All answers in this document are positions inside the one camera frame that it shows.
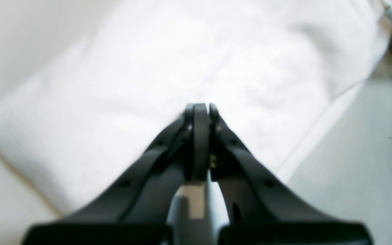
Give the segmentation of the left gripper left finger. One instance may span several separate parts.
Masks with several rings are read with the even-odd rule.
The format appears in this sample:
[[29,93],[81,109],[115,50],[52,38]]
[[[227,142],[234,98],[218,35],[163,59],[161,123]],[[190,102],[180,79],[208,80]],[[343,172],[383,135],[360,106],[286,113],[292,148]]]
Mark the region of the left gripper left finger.
[[24,245],[172,245],[167,217],[176,191],[201,180],[195,156],[201,104],[188,104],[142,156],[87,206],[57,222],[31,227]]

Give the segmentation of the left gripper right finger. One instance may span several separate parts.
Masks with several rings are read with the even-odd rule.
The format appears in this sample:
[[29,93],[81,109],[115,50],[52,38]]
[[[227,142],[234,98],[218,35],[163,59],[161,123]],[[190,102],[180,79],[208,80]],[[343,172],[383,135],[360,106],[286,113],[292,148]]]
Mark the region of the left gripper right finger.
[[266,169],[209,105],[210,147],[230,223],[219,245],[372,245],[361,222],[334,218],[312,207]]

